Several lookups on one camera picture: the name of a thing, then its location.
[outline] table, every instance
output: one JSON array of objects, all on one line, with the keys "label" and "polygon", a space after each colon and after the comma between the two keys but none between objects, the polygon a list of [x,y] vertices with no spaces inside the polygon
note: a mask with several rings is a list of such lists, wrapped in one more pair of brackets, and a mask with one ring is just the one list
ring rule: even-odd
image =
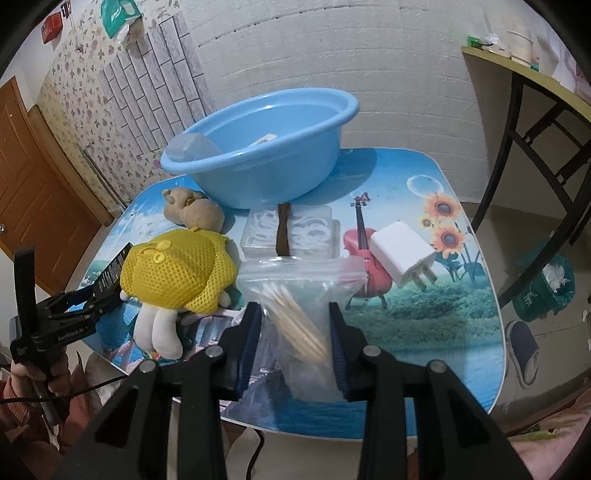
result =
[{"label": "table", "polygon": [[[150,186],[117,221],[90,265],[81,286],[88,285],[127,243],[145,242],[176,228],[163,215],[162,190],[197,186],[189,176]],[[294,201],[300,205],[330,205],[339,249],[342,238],[356,229],[353,199],[367,192],[370,202],[362,215],[367,228],[380,229],[403,220],[438,249],[433,271],[438,279],[424,292],[411,283],[393,286],[382,299],[354,298],[346,321],[359,326],[368,342],[398,359],[425,365],[440,358],[462,379],[481,405],[490,411],[505,374],[505,342],[495,292],[486,263],[468,219],[434,160],[410,150],[342,150],[330,176],[316,189]],[[248,211],[226,210],[224,233],[240,263],[239,243]],[[237,291],[230,295],[241,304]],[[114,366],[130,372],[149,354],[131,342],[139,304],[129,302],[101,318],[97,334],[86,343]],[[184,359],[216,343],[231,322],[209,317],[183,331]],[[265,339],[259,342],[251,384],[239,402],[224,402],[221,415],[234,423],[260,429],[331,439],[361,439],[364,403],[305,403],[291,398]],[[407,406],[407,432],[415,434],[412,405]]]},{"label": "table", "polygon": [[[585,225],[591,218],[591,164],[587,167],[587,173],[575,196],[571,200],[569,194],[564,189],[567,180],[591,158],[591,140],[582,145],[572,136],[571,133],[557,120],[558,116],[569,111],[584,124],[591,128],[591,105],[579,98],[570,90],[563,87],[551,77],[543,75],[531,68],[518,64],[511,59],[506,59],[500,55],[479,50],[478,48],[462,47],[465,55],[478,57],[490,61],[512,72],[511,75],[511,100],[509,101],[509,111],[505,131],[501,140],[501,146],[497,155],[495,165],[493,166],[491,177],[486,187],[484,196],[480,201],[476,215],[472,221],[472,228],[476,232],[482,223],[482,219],[491,204],[495,195],[496,188],[499,185],[511,147],[516,143],[528,158],[533,162],[536,168],[544,176],[548,185],[552,188],[560,203],[562,203],[566,216],[561,224],[555,230],[554,235],[548,240],[544,248],[531,262],[531,264],[521,273],[503,293],[499,295],[499,304],[504,307],[514,297],[526,288],[527,285],[538,275],[546,264],[558,253],[560,248],[570,241],[572,245],[583,232]],[[546,112],[526,133],[520,135],[517,133],[517,122],[521,110],[521,100],[523,97],[523,87],[528,86],[551,100],[555,105]],[[564,166],[554,173],[544,162],[540,155],[532,148],[535,139],[548,127],[556,126],[572,141],[579,151],[572,158],[568,159]]]}]

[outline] black cable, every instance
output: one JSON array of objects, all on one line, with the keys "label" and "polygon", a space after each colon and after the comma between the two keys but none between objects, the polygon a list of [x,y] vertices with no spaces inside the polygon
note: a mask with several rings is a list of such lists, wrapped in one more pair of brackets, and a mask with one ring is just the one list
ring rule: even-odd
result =
[{"label": "black cable", "polygon": [[104,382],[99,383],[98,385],[94,385],[93,387],[83,388],[74,393],[70,393],[67,395],[61,395],[60,397],[51,397],[51,398],[39,398],[39,397],[17,397],[17,398],[2,398],[0,399],[0,405],[4,405],[6,403],[17,403],[17,402],[30,402],[30,403],[42,403],[46,401],[53,401],[53,400],[70,400],[71,398],[77,397],[78,395],[82,395],[84,393],[92,392],[97,388],[104,387],[105,385],[109,385],[113,382],[117,382],[119,380],[123,380],[127,378],[127,375],[120,375],[119,377],[112,378],[111,380],[106,380]]},{"label": "black cable", "polygon": [[259,444],[256,447],[255,453],[252,454],[251,461],[248,462],[248,468],[246,469],[246,480],[252,479],[252,468],[255,466],[256,459],[258,459],[259,453],[261,453],[262,448],[265,446],[265,436],[262,434],[262,431],[254,429],[256,434],[259,436]]}]

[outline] green package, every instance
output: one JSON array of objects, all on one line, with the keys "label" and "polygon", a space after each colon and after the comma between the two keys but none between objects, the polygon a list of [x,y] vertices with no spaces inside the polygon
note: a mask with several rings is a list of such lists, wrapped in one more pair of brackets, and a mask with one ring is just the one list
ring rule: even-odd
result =
[{"label": "green package", "polygon": [[131,25],[141,15],[134,0],[102,0],[100,4],[100,16],[109,38],[113,38],[124,25]]}]

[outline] red box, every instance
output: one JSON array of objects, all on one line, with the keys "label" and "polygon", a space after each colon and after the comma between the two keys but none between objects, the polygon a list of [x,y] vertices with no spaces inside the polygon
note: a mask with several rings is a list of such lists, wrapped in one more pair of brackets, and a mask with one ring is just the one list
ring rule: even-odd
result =
[{"label": "red box", "polygon": [[47,17],[45,23],[41,27],[43,43],[47,43],[56,38],[60,34],[62,28],[64,28],[64,24],[61,21],[61,13],[58,12]]}]

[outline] white phone charger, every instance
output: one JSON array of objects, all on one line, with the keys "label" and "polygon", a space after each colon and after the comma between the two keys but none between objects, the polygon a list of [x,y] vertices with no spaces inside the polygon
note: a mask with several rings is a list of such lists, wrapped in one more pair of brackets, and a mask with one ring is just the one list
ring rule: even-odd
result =
[{"label": "white phone charger", "polygon": [[398,287],[412,280],[425,290],[421,275],[431,283],[437,280],[431,270],[437,252],[401,220],[375,232],[369,239],[369,250]]}]

